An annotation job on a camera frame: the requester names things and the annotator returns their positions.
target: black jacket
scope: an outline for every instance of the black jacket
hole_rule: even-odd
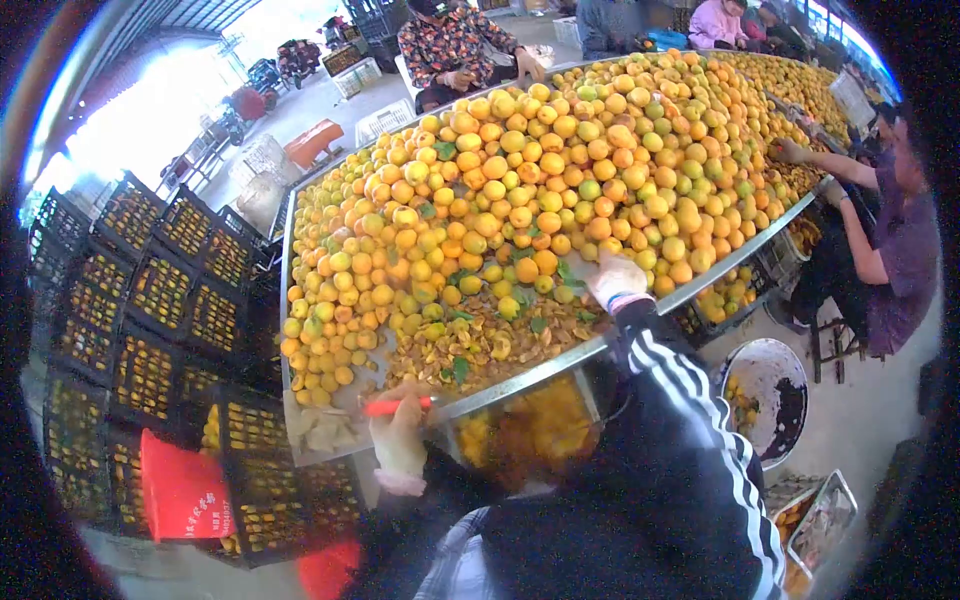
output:
[[[651,300],[616,323],[629,404],[570,483],[504,499],[430,446],[426,494],[381,497],[344,597],[413,597],[437,542],[487,505],[484,557],[503,598],[783,596],[779,535],[746,475],[753,448],[725,429],[729,406]]]

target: floral shirt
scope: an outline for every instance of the floral shirt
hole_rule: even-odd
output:
[[[509,55],[519,45],[475,8],[457,9],[442,21],[438,27],[411,14],[396,35],[415,87],[428,87],[441,73],[459,70],[473,73],[478,83],[485,84],[494,64],[484,54],[484,42]]]

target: gloved hand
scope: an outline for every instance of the gloved hand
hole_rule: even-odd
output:
[[[807,148],[801,148],[797,142],[785,137],[775,139],[767,149],[767,153],[773,160],[788,164],[804,164],[813,158],[813,152]]]
[[[587,278],[587,288],[611,315],[634,300],[652,298],[647,294],[647,275],[626,256],[600,251],[600,271]]]
[[[449,71],[447,73],[442,73],[437,81],[440,84],[446,85],[447,87],[452,87],[457,91],[467,91],[470,87],[470,84],[476,81],[476,76],[472,73],[463,73],[461,71]]]
[[[426,488],[423,481],[426,448],[420,438],[420,423],[423,421],[420,397],[428,395],[429,390],[421,385],[403,383],[372,398],[372,401],[400,400],[392,417],[370,420],[373,451],[380,463],[373,476],[385,491],[394,495],[419,496]]]
[[[850,197],[847,194],[847,190],[843,188],[843,185],[841,185],[840,181],[838,180],[833,180],[828,183],[820,195],[825,201],[827,201],[827,204],[833,206],[837,210],[840,210],[840,203],[843,202],[843,199]]]
[[[527,73],[535,82],[543,81],[543,65],[540,64],[523,46],[520,46],[514,52],[516,57],[516,80],[520,87],[526,86],[524,80]]]

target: purple shirt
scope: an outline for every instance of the purple shirt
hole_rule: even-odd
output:
[[[893,160],[876,169],[880,211],[874,248],[880,251],[890,285],[870,297],[867,326],[873,353],[894,354],[926,316],[937,287],[940,232],[933,197],[926,193],[904,203],[894,177]]]
[[[723,0],[707,0],[693,12],[689,37],[695,50],[711,49],[718,39],[734,47],[738,39],[747,39],[740,27],[740,19],[723,10]]]

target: stool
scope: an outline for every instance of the stool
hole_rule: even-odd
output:
[[[324,119],[317,125],[298,135],[296,139],[283,147],[283,151],[286,152],[290,159],[297,163],[301,169],[309,171],[313,168],[314,161],[319,153],[326,152],[328,155],[335,154],[330,152],[330,143],[343,136],[344,130],[341,129],[339,125],[329,119]]]
[[[833,353],[822,356],[820,352],[820,333],[828,329],[833,333],[833,343],[831,344]],[[860,362],[867,360],[867,343],[866,341],[860,340],[855,333],[852,339],[844,346],[843,337],[844,333],[848,330],[850,330],[850,327],[842,317],[824,324],[817,324],[816,320],[814,320],[813,325],[810,327],[810,349],[813,351],[814,383],[820,383],[823,366],[826,363],[836,363],[837,384],[842,385],[846,379],[843,359],[858,353],[860,355]],[[886,362],[886,357],[883,354],[880,354],[876,358],[879,358],[881,363]]]

